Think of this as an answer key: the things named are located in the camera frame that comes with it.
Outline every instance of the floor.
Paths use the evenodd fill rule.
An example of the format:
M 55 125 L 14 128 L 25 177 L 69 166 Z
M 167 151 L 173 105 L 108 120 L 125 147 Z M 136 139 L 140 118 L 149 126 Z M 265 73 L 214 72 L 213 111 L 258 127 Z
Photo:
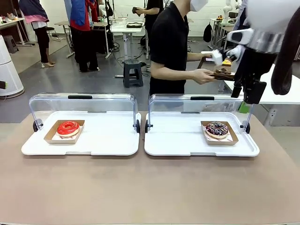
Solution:
M 61 40 L 60 42 L 50 40 L 49 54 L 53 54 L 66 45 L 67 42 L 65 39 Z M 19 51 L 15 54 L 11 54 L 10 57 L 18 74 L 41 60 L 37 44 L 32 47 L 19 47 Z
M 50 51 L 54 52 L 51 57 L 57 64 L 53 68 L 41 69 L 38 62 L 38 55 L 33 52 L 26 51 L 26 57 L 18 57 L 16 54 L 12 55 L 13 61 L 19 72 L 20 79 L 24 85 L 25 93 L 19 97 L 0 100 L 0 141 L 7 135 L 13 132 L 17 123 L 20 123 L 29 113 L 29 99 L 41 92 L 70 92 L 70 93 L 130 93 L 136 96 L 138 102 L 138 110 L 148 110 L 148 94 L 149 94 L 149 73 L 143 68 L 143 87 L 131 87 L 124 88 L 122 79 L 115 78 L 115 75 L 121 75 L 123 73 L 123 67 L 120 60 L 123 60 L 123 42 L 117 38 L 116 41 L 120 43 L 120 51 L 112 54 L 109 59 L 105 59 L 105 55 L 98 54 L 98 63 L 100 71 L 80 73 L 74 57 L 66 58 L 68 54 L 68 48 L 66 43 L 52 41 L 50 44 Z M 201 40 L 191 43 L 192 51 L 199 53 L 200 51 L 209 50 L 207 44 Z M 139 56 L 141 50 L 139 39 L 134 39 L 134 56 Z M 146 61 L 145 55 L 142 54 L 139 60 Z M 198 62 L 189 62 L 187 64 L 187 70 L 196 69 Z M 213 69 L 213 63 L 205 63 L 203 68 Z M 300 64 L 293 65 L 294 74 L 300 75 Z M 199 86 L 193 81 L 188 81 L 186 84 L 187 94 L 217 94 L 219 82 L 208 83 Z M 281 146 L 287 151 L 287 153 L 294 159 L 294 161 L 300 165 L 300 153 L 297 151 L 300 145 L 300 139 L 298 135 L 300 133 L 300 127 L 270 127 L 270 133 L 281 144 Z

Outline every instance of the display case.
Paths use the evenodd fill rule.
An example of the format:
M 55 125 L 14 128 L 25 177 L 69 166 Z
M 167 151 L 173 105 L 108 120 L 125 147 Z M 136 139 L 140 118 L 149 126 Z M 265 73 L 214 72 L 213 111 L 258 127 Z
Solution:
M 141 115 L 133 95 L 42 93 L 29 105 L 35 133 L 22 147 L 25 155 L 128 156 L 138 150 Z M 75 144 L 46 141 L 58 121 L 84 124 Z
M 145 151 L 153 156 L 253 157 L 259 148 L 249 134 L 248 114 L 237 113 L 242 98 L 206 95 L 153 95 L 145 126 Z M 232 145 L 211 145 L 203 124 L 217 121 L 230 126 L 237 137 Z

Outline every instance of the red glazed donut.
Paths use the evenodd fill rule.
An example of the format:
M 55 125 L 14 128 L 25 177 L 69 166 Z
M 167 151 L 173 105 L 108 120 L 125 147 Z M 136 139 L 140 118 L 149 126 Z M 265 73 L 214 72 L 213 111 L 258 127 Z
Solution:
M 62 137 L 71 137 L 79 131 L 79 123 L 66 121 L 59 125 L 57 133 Z

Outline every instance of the person in red jacket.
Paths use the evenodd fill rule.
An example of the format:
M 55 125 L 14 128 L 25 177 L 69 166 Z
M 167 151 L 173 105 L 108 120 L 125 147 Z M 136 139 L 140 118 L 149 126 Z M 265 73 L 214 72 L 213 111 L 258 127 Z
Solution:
M 71 33 L 75 49 L 75 59 L 79 63 L 81 72 L 88 71 L 87 63 L 90 62 L 89 70 L 98 70 L 98 60 L 91 27 L 93 22 L 98 22 L 96 2 L 94 0 L 71 0 Z

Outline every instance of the face mask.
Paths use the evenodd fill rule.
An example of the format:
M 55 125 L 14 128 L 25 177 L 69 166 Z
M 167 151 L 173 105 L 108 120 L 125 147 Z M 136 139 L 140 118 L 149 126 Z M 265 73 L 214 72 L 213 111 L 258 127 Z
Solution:
M 191 0 L 191 12 L 200 11 L 206 4 L 208 0 Z

